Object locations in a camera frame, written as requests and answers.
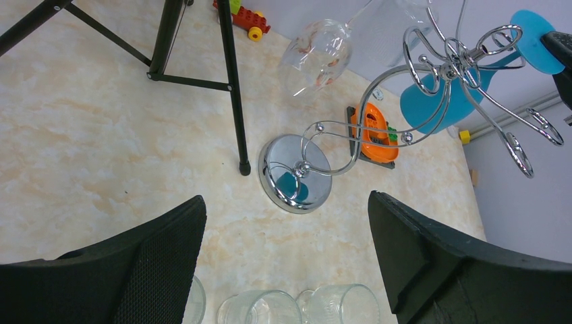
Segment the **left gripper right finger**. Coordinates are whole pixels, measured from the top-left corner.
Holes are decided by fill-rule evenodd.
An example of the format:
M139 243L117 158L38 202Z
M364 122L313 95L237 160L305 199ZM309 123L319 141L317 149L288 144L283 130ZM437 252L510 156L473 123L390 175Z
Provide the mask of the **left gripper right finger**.
M368 216L398 322L571 322L570 264L487 243L384 192L370 193Z

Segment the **red yellow toy car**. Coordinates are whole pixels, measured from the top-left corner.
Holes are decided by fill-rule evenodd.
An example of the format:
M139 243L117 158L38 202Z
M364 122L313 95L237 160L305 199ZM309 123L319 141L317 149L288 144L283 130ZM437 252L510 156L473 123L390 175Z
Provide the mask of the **red yellow toy car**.
M251 41L260 41L271 29L261 11L247 9L241 1L229 1L229 6L231 24L245 30Z

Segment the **orange toy block piece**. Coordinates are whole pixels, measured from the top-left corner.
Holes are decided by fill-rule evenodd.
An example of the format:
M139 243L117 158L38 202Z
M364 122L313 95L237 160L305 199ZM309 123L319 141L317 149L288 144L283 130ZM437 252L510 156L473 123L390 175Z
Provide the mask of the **orange toy block piece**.
M364 143L360 156L374 163L393 163L399 156L397 135L387 130L395 129L388 126L384 115L372 103L366 105L364 125L370 129L362 130Z

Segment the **clear ribbed wine glass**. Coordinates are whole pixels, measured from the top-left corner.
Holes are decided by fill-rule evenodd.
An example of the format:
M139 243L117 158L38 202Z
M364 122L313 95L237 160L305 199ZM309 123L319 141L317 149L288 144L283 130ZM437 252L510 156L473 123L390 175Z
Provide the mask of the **clear ribbed wine glass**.
M193 276L182 323L201 324L206 312L206 292L202 282Z
M378 301L360 283L320 286L304 290L295 299L303 323L380 323Z
M226 299L216 323L302 323L302 314L287 292L250 290Z

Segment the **clear tall wine glass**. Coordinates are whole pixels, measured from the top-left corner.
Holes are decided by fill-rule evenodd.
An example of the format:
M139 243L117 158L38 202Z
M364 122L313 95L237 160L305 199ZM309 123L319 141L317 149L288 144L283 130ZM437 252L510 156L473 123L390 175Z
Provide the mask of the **clear tall wine glass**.
M367 58L392 68L403 59L408 28L432 30L426 10L433 7L433 1L369 1L349 21L351 41Z

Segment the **small metal washer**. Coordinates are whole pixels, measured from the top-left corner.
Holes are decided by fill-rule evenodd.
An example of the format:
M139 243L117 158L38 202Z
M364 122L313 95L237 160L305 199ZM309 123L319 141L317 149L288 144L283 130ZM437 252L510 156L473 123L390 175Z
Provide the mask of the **small metal washer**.
M372 96L377 100L377 101L382 101L384 99L384 94L383 91L381 91L381 89L379 88L375 88L372 91Z

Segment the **blue wine glass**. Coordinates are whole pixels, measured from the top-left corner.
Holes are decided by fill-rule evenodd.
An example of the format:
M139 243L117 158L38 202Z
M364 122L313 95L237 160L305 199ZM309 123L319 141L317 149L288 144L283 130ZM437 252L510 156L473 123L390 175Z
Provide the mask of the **blue wine glass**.
M530 64L544 74L557 74L564 66L552 56L541 42L541 37L556 31L542 16L529 10L520 10L511 18L510 25L489 32L498 35L508 43L497 43L498 54L510 51L510 55L490 65L478 65L478 60L492 55L479 41L471 53L461 46L453 48L452 63L441 65L409 88L400 99L401 112L408 124L417 131L428 134L439 132L467 117L473 110L473 99L481 103L495 73L501 70L514 70L513 61L520 59L523 65Z

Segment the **yellow corner clip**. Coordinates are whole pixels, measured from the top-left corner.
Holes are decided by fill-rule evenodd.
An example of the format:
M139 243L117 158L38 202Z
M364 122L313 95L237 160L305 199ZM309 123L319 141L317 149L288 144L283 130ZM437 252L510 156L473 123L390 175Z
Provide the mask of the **yellow corner clip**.
M461 140L462 145L467 145L471 141L471 134L468 130L462 130L459 132L459 139Z

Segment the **clear smooth wine glass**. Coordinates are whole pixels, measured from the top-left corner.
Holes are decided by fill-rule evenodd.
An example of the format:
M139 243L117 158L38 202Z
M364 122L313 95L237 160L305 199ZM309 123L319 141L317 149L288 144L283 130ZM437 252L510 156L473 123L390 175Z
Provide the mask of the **clear smooth wine glass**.
M332 84L347 68L353 54L351 32L358 17L375 1L368 1L347 22L323 19L306 26L284 51L278 65L283 93L305 99Z

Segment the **black music stand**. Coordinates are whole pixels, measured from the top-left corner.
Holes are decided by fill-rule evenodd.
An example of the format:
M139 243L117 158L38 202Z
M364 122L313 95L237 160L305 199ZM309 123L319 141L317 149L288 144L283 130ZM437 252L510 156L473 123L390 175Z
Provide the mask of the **black music stand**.
M179 23L184 16L184 10L191 6L192 3L193 1L165 1L151 58L146 57L135 47L131 46L85 11L74 5L72 0L50 0L39 3L21 20L1 35L1 54L6 54L53 16L65 10L148 66L149 70L146 73L148 79L228 92L231 99L237 141L239 172L243 176L248 176L251 173L251 165L248 157L235 41L231 23L230 1L217 1L217 13L221 20L220 29L228 81L215 82L172 76L165 73L170 53L178 33Z

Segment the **chrome wine glass rack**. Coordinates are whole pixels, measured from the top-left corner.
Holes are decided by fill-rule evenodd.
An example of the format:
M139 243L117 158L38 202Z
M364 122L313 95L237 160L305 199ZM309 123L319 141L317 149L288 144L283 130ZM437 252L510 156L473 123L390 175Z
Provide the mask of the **chrome wine glass rack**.
M489 32L497 28L489 30L484 35L484 39L493 41L495 45L493 49L488 49L484 45L484 39L479 40L492 53L497 50L497 43L502 43L503 45L508 43L507 39L501 35L498 35L496 38L488 35ZM437 72L441 65L452 63L451 57L454 47L461 46L464 51L471 53L478 44L474 48L468 48L460 41L458 36L442 37L441 41L444 50L443 52L438 52L428 42L425 34L419 28L410 27L405 31L403 35L404 64L393 67L379 75L367 87L359 105L355 109L354 117L347 122L349 132L346 135L346 139L351 142L352 152L350 161L344 167L332 169L326 155L314 143L315 137L327 134L324 121L317 121L311 124L302 135L285 134L268 142L261 152L258 166L260 181L267 196L276 205L291 213L310 213L322 206L331 193L333 177L349 171L361 155L362 143L364 143L362 130L370 129L364 125L364 119L366 105L369 103L372 91L387 79L405 73L411 76L414 85L416 81L423 77ZM478 65L490 65L508 55L510 55L510 51L503 51L498 54L493 53L478 60ZM482 102L476 103L471 99L470 103L474 105L473 111L477 111L499 135L516 166L525 176L532 178L534 175L533 168L517 138L512 133L504 131L490 117L482 108ZM413 136L415 132L419 131L410 125L406 130L387 130L387 133L397 135L398 149L416 144L417 140ZM423 138L427 138L433 133L436 132L428 134L420 132Z

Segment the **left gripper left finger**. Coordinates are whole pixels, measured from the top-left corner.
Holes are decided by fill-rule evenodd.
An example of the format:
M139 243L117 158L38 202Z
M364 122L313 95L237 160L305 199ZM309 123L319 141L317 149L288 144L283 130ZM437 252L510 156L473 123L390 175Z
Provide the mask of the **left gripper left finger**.
M1 266L2 323L181 323L206 226L195 196L53 260Z

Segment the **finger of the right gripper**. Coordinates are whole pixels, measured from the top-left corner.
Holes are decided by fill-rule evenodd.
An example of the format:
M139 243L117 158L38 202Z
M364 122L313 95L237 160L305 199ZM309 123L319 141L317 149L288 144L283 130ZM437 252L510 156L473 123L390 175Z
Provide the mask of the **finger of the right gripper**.
M564 104L571 109L571 34L550 31L541 37L542 44L564 68L553 74L559 96Z

